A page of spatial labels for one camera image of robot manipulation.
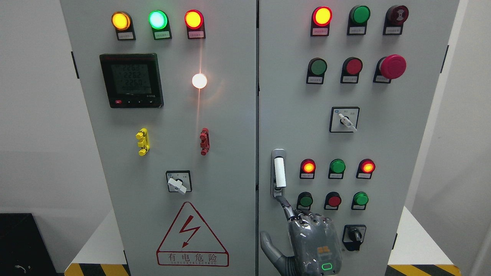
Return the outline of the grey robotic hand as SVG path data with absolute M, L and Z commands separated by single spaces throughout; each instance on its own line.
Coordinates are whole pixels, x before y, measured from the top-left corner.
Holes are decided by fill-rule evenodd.
M 293 256 L 285 256 L 266 231 L 260 232 L 263 253 L 281 276 L 331 276 L 340 272 L 341 247 L 333 221 L 309 210 L 293 210 L 284 196 L 277 196 L 284 209 Z

